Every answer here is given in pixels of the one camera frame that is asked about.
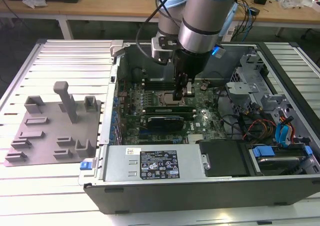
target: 3d printed holder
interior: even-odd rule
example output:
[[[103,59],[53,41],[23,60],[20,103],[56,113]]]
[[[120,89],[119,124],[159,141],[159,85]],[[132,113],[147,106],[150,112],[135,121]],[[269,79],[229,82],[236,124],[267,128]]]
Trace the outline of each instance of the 3d printed holder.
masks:
[[[5,166],[75,163],[95,155],[101,102],[94,96],[75,101],[68,87],[65,81],[54,84],[62,102],[44,103],[40,96],[27,98],[27,112]]]

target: warning label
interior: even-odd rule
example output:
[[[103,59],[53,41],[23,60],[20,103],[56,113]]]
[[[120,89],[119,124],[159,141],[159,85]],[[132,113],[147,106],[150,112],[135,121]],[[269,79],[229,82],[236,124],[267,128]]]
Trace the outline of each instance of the warning label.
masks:
[[[180,178],[176,150],[141,151],[140,178],[143,180]]]

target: floor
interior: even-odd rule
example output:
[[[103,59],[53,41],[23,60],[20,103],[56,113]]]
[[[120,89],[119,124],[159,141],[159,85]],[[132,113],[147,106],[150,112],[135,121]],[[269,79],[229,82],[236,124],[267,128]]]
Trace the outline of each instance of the floor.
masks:
[[[71,21],[71,28],[75,39],[124,39],[134,40],[140,26],[135,22],[103,22]],[[281,37],[276,37],[274,27],[254,27],[245,41],[249,42],[296,42],[313,60],[320,57],[320,32],[310,31],[306,39],[301,39],[305,29],[287,28]],[[150,40],[157,32],[157,24],[149,23],[141,40]],[[17,71],[29,55],[32,47],[39,38],[62,39],[61,30],[55,20],[28,19],[23,23],[16,19],[14,27],[0,29],[0,97]]]

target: motherboard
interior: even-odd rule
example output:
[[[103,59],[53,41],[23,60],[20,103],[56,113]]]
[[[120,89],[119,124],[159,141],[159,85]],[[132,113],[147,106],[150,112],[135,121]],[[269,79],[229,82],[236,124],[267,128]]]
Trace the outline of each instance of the motherboard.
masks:
[[[195,97],[180,101],[173,101],[172,90],[149,90],[139,84],[119,88],[123,145],[194,144],[226,138],[214,107],[217,93],[206,82],[196,81]]]

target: white table leg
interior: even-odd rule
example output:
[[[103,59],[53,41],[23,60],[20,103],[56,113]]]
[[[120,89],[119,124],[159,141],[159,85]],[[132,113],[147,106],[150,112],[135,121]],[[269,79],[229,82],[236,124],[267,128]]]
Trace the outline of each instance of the white table leg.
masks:
[[[66,19],[58,19],[59,25],[65,40],[72,40],[74,36],[72,35],[72,31],[70,28],[69,21]]]
[[[226,31],[225,35],[222,37],[222,41],[230,42],[237,26],[238,26],[238,21],[231,22],[231,24],[230,24],[228,30]]]
[[[285,29],[284,27],[279,27],[278,30],[276,31],[275,36],[280,37],[284,29]]]
[[[0,18],[0,21],[4,25],[8,25],[9,28],[14,28],[15,24],[11,18]]]
[[[104,23],[104,21],[101,20],[101,21],[99,21],[99,23],[100,23],[100,30],[101,30],[101,31],[105,31],[106,29],[105,29],[105,23]]]

